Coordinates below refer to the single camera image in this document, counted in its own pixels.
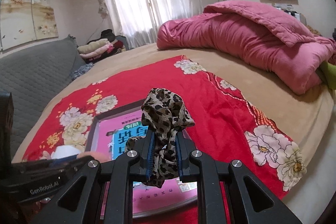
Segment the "leopard print scarf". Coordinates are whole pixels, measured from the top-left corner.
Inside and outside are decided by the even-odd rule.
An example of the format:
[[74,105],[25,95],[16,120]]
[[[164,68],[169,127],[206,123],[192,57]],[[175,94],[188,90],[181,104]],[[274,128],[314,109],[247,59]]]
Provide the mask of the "leopard print scarf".
[[152,88],[141,106],[141,123],[155,133],[154,167],[147,186],[161,188],[178,176],[175,137],[195,125],[182,97],[164,88]]

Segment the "peach makeup sponge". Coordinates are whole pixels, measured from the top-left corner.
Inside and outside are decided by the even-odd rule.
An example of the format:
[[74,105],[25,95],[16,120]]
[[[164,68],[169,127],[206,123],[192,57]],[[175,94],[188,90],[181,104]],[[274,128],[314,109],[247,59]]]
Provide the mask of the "peach makeup sponge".
[[110,161],[110,157],[109,156],[107,156],[107,155],[105,155],[103,153],[100,153],[100,152],[95,152],[95,151],[82,152],[82,153],[78,154],[76,156],[76,158],[80,159],[80,158],[83,158],[83,157],[86,157],[86,156],[91,156],[95,160],[99,161],[100,163]]

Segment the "dark framed pink tray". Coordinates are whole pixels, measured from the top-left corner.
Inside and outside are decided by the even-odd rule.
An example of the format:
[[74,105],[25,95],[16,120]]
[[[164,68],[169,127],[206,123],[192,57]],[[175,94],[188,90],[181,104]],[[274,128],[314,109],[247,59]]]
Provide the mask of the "dark framed pink tray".
[[[88,133],[86,151],[95,151],[114,160],[125,150],[133,136],[146,135],[141,124],[139,100],[95,116]],[[143,218],[183,207],[197,200],[197,183],[183,183],[179,178],[166,180],[161,188],[133,183],[133,217]]]

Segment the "red floral blanket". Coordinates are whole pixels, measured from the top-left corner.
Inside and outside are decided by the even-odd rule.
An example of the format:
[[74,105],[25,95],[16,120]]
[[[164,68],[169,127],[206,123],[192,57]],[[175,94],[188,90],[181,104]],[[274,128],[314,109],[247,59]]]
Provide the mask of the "red floral blanket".
[[164,184],[197,184],[197,204],[152,223],[299,223],[281,201],[305,173],[298,145],[235,87],[184,56],[93,80],[44,118],[24,157],[80,151],[83,167],[33,223],[132,223],[133,205],[172,198]]

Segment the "blue patterned cloth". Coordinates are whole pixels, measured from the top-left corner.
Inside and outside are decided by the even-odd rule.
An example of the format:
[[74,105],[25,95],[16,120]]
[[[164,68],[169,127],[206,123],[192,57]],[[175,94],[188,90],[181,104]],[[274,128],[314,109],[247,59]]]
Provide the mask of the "blue patterned cloth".
[[86,74],[88,71],[90,71],[93,68],[94,64],[89,63],[86,65],[82,65],[80,68],[76,69],[71,73],[71,79],[72,81],[79,78],[80,76]]

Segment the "grey quilted sofa cover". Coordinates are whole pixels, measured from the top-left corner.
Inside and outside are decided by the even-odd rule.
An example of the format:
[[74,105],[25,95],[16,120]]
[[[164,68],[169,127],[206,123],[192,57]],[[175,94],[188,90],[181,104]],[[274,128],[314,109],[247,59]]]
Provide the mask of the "grey quilted sofa cover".
[[14,102],[11,157],[50,100],[72,82],[72,73],[84,64],[70,35],[1,58],[1,91],[11,92]]

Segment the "stack of folded clothes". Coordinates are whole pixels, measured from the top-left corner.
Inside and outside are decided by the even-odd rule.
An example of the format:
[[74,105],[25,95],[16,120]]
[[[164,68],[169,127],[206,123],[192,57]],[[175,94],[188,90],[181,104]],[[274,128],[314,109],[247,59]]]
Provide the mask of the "stack of folded clothes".
[[125,36],[115,35],[112,29],[106,29],[101,32],[99,39],[91,40],[84,46],[78,46],[77,51],[81,58],[89,64],[96,63],[128,49]]

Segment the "beige bed sheet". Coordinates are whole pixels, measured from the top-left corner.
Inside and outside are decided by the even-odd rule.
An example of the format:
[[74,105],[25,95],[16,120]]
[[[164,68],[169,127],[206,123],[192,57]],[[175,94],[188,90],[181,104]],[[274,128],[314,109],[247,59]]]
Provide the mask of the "beige bed sheet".
[[108,57],[98,62],[87,74],[79,77],[50,100],[37,123],[27,134],[14,155],[20,162],[38,128],[53,107],[70,93],[122,71],[142,67],[174,56],[185,55],[208,72],[238,88],[246,100],[273,120],[277,127],[299,146],[304,164],[309,165],[325,134],[333,113],[335,93],[326,85],[311,88],[304,95],[294,94],[276,75],[251,67],[226,53],[205,49],[160,51],[148,44]]

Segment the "pink folded quilt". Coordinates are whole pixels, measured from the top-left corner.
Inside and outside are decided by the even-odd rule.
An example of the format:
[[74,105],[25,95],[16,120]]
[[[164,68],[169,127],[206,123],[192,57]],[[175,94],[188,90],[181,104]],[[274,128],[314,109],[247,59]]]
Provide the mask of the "pink folded quilt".
[[211,48],[250,66],[275,73],[295,94],[323,83],[316,70],[323,61],[335,65],[335,40],[313,34],[307,26],[271,5],[223,1],[199,15],[160,26],[160,50]]

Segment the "green pillow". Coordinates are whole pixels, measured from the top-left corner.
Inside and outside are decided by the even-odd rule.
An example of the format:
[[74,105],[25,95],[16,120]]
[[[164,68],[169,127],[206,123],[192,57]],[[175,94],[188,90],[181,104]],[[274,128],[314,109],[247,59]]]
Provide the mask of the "green pillow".
[[321,65],[316,70],[319,78],[324,84],[328,86],[331,90],[336,90],[336,68],[335,65],[323,61]]

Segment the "floral wall painting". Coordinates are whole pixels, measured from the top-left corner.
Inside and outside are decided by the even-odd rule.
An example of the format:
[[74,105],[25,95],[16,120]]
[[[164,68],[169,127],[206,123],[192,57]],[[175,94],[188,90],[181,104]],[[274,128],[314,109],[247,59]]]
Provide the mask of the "floral wall painting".
[[57,38],[51,0],[1,0],[1,50]]

